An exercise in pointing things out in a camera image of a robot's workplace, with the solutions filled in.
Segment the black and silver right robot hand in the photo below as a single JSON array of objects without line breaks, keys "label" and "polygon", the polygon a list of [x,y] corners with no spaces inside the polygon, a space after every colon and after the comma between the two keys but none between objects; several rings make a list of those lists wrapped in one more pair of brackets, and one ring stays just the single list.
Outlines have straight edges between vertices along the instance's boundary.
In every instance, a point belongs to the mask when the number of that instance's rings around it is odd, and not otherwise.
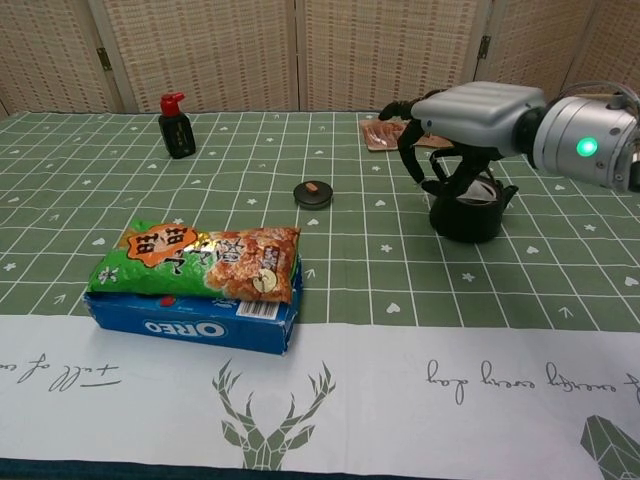
[{"label": "black and silver right robot hand", "polygon": [[[545,112],[544,92],[537,87],[474,81],[412,100],[394,100],[378,119],[399,117],[407,122],[397,148],[414,182],[435,197],[456,198],[492,161],[516,155],[532,161]],[[430,156],[435,179],[426,177],[415,153],[416,143],[427,134],[451,143]]]}]

